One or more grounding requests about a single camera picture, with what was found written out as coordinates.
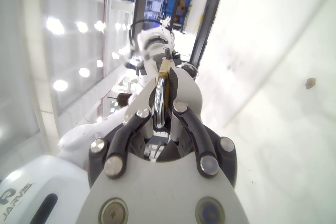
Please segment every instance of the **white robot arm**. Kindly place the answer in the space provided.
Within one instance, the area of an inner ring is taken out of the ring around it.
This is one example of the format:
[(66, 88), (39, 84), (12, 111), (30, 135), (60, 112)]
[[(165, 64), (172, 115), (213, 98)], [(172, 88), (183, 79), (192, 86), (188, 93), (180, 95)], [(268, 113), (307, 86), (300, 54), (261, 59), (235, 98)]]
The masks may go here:
[[(203, 125), (201, 92), (176, 66), (172, 33), (158, 27), (134, 42), (142, 91), (119, 114), (66, 134), (58, 158), (40, 157), (0, 183), (2, 223), (248, 223), (234, 192), (234, 143)], [(151, 162), (144, 149), (154, 131), (170, 141)]]

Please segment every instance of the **black slot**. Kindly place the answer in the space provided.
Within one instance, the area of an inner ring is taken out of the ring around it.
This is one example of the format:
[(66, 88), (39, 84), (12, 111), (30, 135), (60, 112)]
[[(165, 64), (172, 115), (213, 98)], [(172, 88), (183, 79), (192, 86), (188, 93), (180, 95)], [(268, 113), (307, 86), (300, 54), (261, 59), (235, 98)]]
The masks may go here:
[(53, 211), (57, 203), (58, 197), (56, 194), (51, 193), (43, 200), (41, 206), (38, 208), (30, 224), (45, 224), (49, 215)]

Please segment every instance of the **metal object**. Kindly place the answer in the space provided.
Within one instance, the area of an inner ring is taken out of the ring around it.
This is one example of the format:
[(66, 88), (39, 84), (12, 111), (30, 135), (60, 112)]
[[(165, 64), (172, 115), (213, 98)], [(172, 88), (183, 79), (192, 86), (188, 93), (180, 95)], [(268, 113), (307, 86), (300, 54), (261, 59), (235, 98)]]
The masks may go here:
[(177, 7), (179, 6), (179, 5), (178, 5), (179, 3), (180, 3), (180, 0), (175, 0), (175, 2), (174, 2), (174, 7), (173, 7), (173, 11), (172, 11), (172, 13), (171, 13), (170, 25), (169, 25), (169, 30), (170, 30), (170, 31), (173, 30), (174, 21), (175, 21), (175, 16), (176, 16), (176, 10), (177, 10)]
[(153, 124), (158, 129), (163, 128), (166, 122), (165, 95), (167, 91), (167, 83), (167, 78), (161, 76), (155, 91)]
[(113, 155), (108, 158), (104, 165), (105, 173), (108, 177), (115, 177), (121, 172), (123, 168), (123, 160), (118, 155)]
[(144, 110), (138, 110), (136, 115), (140, 118), (147, 118), (149, 115), (149, 110), (146, 108)]
[(131, 116), (125, 115), (125, 117), (123, 119), (123, 125), (124, 126), (128, 123), (128, 121), (132, 118), (132, 116), (133, 115), (131, 115)]
[(204, 197), (198, 201), (195, 216), (198, 224), (223, 224), (225, 221), (222, 205), (211, 197)]
[(220, 139), (220, 146), (226, 152), (232, 152), (234, 150), (234, 143), (231, 139), (227, 137), (222, 137)]
[(213, 156), (203, 156), (200, 160), (200, 165), (202, 171), (207, 175), (214, 176), (218, 173), (218, 162)]
[(185, 103), (178, 102), (174, 105), (174, 109), (179, 113), (184, 113), (188, 109), (188, 107)]
[(92, 153), (99, 153), (103, 150), (105, 146), (105, 142), (102, 138), (97, 138), (95, 141), (91, 143), (90, 150)]
[(211, 31), (212, 24), (215, 20), (217, 8), (220, 0), (208, 0), (204, 11), (204, 20), (198, 30), (196, 40), (192, 49), (190, 63), (196, 68), (200, 65), (205, 46), (208, 42), (208, 37)]
[(128, 209), (121, 199), (112, 199), (102, 207), (100, 215), (102, 224), (125, 224), (128, 220)]

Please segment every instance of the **ceiling light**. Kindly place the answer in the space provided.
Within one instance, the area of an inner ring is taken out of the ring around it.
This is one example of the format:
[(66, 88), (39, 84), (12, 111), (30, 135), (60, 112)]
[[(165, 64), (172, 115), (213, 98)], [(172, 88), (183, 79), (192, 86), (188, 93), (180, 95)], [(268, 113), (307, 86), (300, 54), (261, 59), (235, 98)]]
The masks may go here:
[(80, 68), (78, 73), (83, 77), (87, 78), (90, 75), (90, 71), (87, 68)]
[(94, 26), (94, 28), (95, 28), (96, 30), (98, 30), (99, 32), (104, 33), (104, 28), (106, 27), (106, 24), (99, 20), (99, 21), (97, 21), (97, 23), (95, 23), (93, 26)]
[(118, 32), (120, 30), (120, 28), (121, 28), (121, 24), (120, 23), (116, 23), (115, 25), (116, 25), (115, 28), (116, 28), (116, 30)]
[(87, 32), (87, 25), (83, 22), (76, 22), (77, 28), (80, 32)]
[(47, 20), (47, 29), (51, 31), (53, 34), (63, 34), (64, 33), (64, 27), (59, 19), (56, 19), (54, 17), (48, 17)]
[(113, 59), (119, 59), (120, 58), (120, 56), (115, 52), (112, 53), (112, 57), (113, 57)]
[(102, 68), (103, 67), (103, 62), (101, 60), (97, 60), (97, 67)]
[(57, 91), (64, 91), (65, 89), (67, 89), (67, 82), (64, 80), (57, 80), (54, 83), (54, 88)]

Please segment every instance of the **white floor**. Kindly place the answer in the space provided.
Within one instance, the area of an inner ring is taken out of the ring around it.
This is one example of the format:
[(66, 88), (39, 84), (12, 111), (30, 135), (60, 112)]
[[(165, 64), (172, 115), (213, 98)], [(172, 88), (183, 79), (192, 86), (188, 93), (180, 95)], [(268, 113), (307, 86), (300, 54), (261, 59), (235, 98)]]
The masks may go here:
[[(234, 140), (250, 223), (335, 223), (336, 0), (222, 0), (203, 122)], [(306, 80), (316, 85), (306, 89)]]

